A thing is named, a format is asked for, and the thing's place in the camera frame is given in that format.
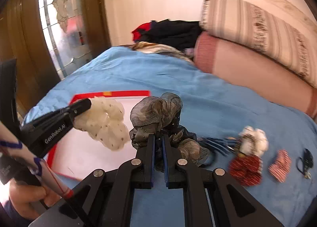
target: bed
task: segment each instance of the bed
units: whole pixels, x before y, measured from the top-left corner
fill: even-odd
[[[269,149],[263,155],[263,179],[247,190],[284,226],[297,226],[317,195],[317,169],[311,169],[312,179],[307,180],[295,167],[304,148],[317,158],[317,125],[313,119],[178,58],[112,47],[58,83],[29,111],[25,122],[67,106],[75,94],[108,90],[179,95],[183,101],[180,124],[198,136],[237,137],[246,125],[264,130]],[[268,171],[279,149],[287,150],[292,159],[285,183],[277,182]],[[230,160],[230,156],[219,155],[209,169],[227,169]],[[182,190],[165,188],[163,173],[155,172],[154,177],[153,189],[135,191],[131,226],[184,226]],[[70,186],[76,184],[64,180]]]

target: human hand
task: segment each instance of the human hand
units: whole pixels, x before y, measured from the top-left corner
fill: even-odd
[[[15,180],[10,182],[9,196],[18,214],[28,220],[34,220],[40,216],[30,204],[31,202],[44,200],[44,203],[51,207],[61,198],[46,186],[18,185]]]

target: silver screw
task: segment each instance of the silver screw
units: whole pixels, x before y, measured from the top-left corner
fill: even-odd
[[[219,175],[219,176],[223,176],[225,171],[223,169],[221,169],[221,168],[218,168],[218,169],[215,170],[215,173],[217,175]]]
[[[187,165],[187,160],[186,159],[178,159],[177,163],[179,165]]]
[[[132,159],[132,161],[131,161],[131,164],[133,164],[133,165],[139,165],[140,163],[141,163],[141,160],[138,159],[138,158],[134,158],[134,159]]]
[[[94,170],[94,177],[100,177],[103,175],[103,170]]]

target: wrinkled blue fabric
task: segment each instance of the wrinkled blue fabric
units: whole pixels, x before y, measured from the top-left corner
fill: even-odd
[[[212,74],[174,57],[143,54],[124,47],[113,47],[100,54],[63,81],[30,110],[26,122],[65,107],[78,93],[109,90],[150,90],[153,96],[164,92],[179,95],[183,101],[180,124],[200,137],[237,137],[250,125],[265,131],[269,140],[263,155],[261,184],[247,190],[284,226],[296,226],[317,194],[317,167],[307,180],[295,167],[303,149],[317,158],[316,124],[306,114],[273,104],[252,90],[226,83]],[[285,183],[269,174],[278,149],[292,159]],[[232,156],[218,159],[211,169],[228,168]],[[182,190],[168,190],[163,173],[155,172],[154,188],[136,190],[131,227],[184,226]]]

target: pillow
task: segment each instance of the pillow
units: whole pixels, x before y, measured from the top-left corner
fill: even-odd
[[[314,117],[317,89],[282,65],[254,50],[208,35],[197,39],[195,65],[227,82],[252,89],[268,101],[294,107]]]
[[[312,43],[260,7],[243,0],[204,0],[200,26],[210,35],[277,60],[317,88],[317,52]]]

